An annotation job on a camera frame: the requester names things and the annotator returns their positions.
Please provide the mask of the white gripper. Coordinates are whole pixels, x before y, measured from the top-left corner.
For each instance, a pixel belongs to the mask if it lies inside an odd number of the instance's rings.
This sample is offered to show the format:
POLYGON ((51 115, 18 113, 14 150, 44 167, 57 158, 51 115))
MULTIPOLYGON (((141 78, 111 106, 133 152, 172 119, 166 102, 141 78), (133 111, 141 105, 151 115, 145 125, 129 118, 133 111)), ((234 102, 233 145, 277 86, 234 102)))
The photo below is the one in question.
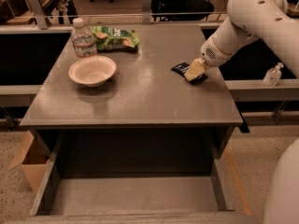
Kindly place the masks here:
POLYGON ((188 70, 185 72, 185 78, 191 82, 200 77, 209 69, 209 67, 218 67, 231 59, 232 55, 219 49, 210 37, 201 47, 201 58, 195 59, 188 70))

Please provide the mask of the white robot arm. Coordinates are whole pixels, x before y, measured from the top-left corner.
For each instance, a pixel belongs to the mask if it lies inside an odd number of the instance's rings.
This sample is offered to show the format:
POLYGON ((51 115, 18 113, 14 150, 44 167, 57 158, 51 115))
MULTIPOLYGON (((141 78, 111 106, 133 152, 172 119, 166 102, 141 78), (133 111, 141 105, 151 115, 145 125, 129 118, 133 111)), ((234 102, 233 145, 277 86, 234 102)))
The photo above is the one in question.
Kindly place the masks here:
MULTIPOLYGON (((287 16, 287 0, 228 0, 228 17, 202 45, 185 73, 189 81, 261 39, 299 77, 299 21, 287 16)), ((281 155, 272 177, 263 224, 299 224, 299 139, 281 155)))

